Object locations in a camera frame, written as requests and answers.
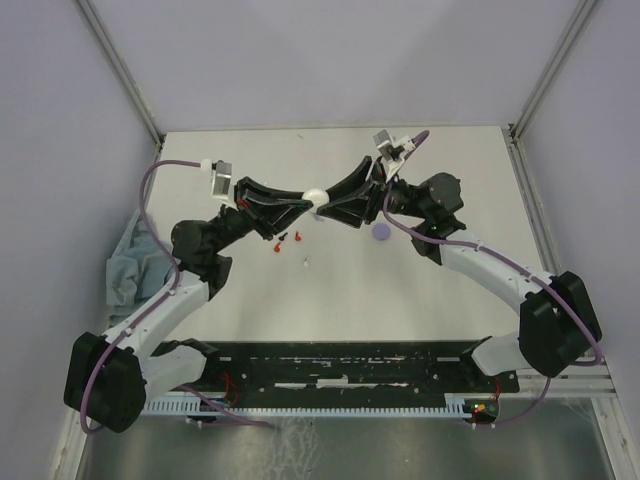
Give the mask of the white earbud charging case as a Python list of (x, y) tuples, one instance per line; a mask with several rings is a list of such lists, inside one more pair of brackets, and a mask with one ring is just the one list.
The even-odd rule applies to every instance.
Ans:
[(311, 188), (305, 191), (302, 199), (311, 202), (314, 211), (330, 202), (328, 192), (320, 188)]

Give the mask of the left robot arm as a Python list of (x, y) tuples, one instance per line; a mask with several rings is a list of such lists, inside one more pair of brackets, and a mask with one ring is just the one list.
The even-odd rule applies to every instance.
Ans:
[(118, 325), (86, 332), (72, 346), (63, 400), (78, 412), (82, 431), (120, 433), (149, 400), (190, 383), (215, 387), (221, 366), (205, 345), (180, 344), (161, 356), (156, 348), (226, 284), (232, 260), (222, 250), (252, 232), (271, 240), (328, 201), (322, 189), (274, 190), (244, 178), (212, 219), (178, 222), (171, 245), (161, 249), (172, 269), (167, 283)]

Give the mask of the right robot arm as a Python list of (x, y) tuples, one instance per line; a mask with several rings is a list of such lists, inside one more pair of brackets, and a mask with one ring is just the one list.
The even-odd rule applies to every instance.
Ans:
[(582, 279), (522, 266), (482, 242), (455, 216), (464, 205), (455, 176), (438, 173), (411, 185), (365, 158), (313, 204), (317, 215), (354, 228), (384, 215), (410, 235), (420, 256), (475, 281), (518, 314), (515, 332), (479, 341), (460, 364), (467, 389), (481, 391), (510, 370), (532, 368), (554, 378), (569, 366), (601, 363), (602, 331)]

